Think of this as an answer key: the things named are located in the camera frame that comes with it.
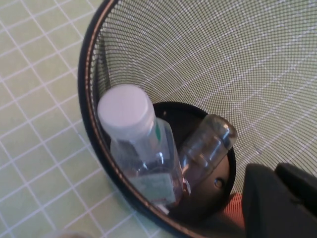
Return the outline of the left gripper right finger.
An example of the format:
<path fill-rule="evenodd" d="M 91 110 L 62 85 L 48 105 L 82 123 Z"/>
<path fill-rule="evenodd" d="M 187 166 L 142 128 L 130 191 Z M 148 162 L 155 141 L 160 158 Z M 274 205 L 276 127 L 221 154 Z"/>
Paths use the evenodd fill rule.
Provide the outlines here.
<path fill-rule="evenodd" d="M 317 178 L 315 176 L 289 163 L 278 164 L 275 173 L 311 213 L 317 212 Z"/>

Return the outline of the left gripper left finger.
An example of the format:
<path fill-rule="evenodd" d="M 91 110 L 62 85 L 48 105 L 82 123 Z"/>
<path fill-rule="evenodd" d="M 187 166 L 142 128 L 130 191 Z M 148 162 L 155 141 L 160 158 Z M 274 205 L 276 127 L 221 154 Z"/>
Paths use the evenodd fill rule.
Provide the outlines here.
<path fill-rule="evenodd" d="M 272 170 L 249 164 L 245 170 L 242 212 L 248 238 L 315 238 L 317 213 L 311 213 Z"/>

